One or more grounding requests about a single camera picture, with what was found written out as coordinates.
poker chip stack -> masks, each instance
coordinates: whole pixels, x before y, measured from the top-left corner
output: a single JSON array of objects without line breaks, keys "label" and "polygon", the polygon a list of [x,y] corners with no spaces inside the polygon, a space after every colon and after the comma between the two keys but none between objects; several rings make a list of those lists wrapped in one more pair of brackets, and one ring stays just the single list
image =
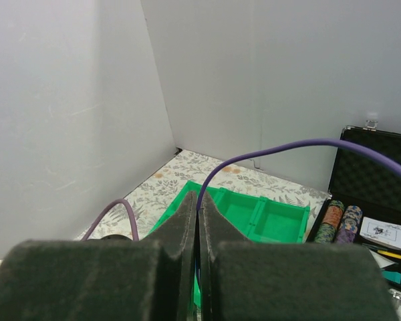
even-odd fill
[{"label": "poker chip stack", "polygon": [[355,205],[349,206],[343,214],[342,223],[336,236],[336,243],[353,243],[361,223],[362,210]]},{"label": "poker chip stack", "polygon": [[345,207],[341,201],[329,202],[327,212],[325,213],[318,232],[316,233],[314,239],[315,243],[326,244],[333,241],[340,219],[342,218],[344,208]]}]

white wall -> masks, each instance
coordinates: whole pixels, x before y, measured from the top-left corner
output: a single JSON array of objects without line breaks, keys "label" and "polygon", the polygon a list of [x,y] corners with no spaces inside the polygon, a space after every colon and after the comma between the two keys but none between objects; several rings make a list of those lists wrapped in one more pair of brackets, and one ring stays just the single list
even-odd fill
[{"label": "white wall", "polygon": [[174,152],[139,0],[0,1],[0,257],[76,236]]},{"label": "white wall", "polygon": [[[177,146],[229,158],[338,138],[369,113],[401,132],[401,0],[142,4]],[[327,189],[335,154],[304,148],[259,165]]]}]

teal object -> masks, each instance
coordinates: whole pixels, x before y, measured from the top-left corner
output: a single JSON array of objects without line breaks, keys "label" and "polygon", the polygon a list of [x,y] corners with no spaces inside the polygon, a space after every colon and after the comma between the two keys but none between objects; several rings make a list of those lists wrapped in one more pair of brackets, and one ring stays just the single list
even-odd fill
[{"label": "teal object", "polygon": [[390,281],[401,284],[401,274],[398,272],[382,271],[382,275]]},{"label": "teal object", "polygon": [[[188,181],[168,209],[151,229],[152,233],[180,206],[189,191],[201,189],[200,184]],[[298,207],[272,201],[266,197],[253,197],[228,189],[207,187],[215,205],[242,234],[261,243],[301,243],[306,231],[309,207]],[[194,279],[194,303],[201,306],[201,291]]]}]

case latch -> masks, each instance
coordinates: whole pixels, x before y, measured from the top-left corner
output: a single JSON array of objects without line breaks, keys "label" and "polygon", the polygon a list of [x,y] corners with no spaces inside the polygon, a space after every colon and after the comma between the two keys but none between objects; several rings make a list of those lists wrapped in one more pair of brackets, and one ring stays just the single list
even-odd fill
[{"label": "case latch", "polygon": [[376,130],[378,123],[379,122],[377,120],[367,120],[366,121],[366,125],[364,126],[363,129],[365,129],[365,130]]},{"label": "case latch", "polygon": [[391,293],[392,298],[394,299],[395,308],[398,308],[401,304],[401,292],[395,289],[389,289],[389,293]]}]

floral tablecloth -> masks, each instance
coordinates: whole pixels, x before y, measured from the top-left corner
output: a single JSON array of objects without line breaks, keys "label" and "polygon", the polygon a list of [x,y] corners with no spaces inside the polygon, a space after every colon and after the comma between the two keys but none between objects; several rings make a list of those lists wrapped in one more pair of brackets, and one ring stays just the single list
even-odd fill
[{"label": "floral tablecloth", "polygon": [[[126,199],[134,210],[140,239],[148,234],[187,181],[202,184],[207,175],[220,163],[221,160],[183,150],[133,190]],[[309,233],[323,201],[328,197],[325,192],[237,165],[225,167],[214,177],[210,186],[224,187],[255,197],[264,196],[282,203],[310,206],[305,235]],[[102,219],[92,233],[92,238],[98,239],[109,234],[122,234],[132,238],[123,205],[115,206]]]}]

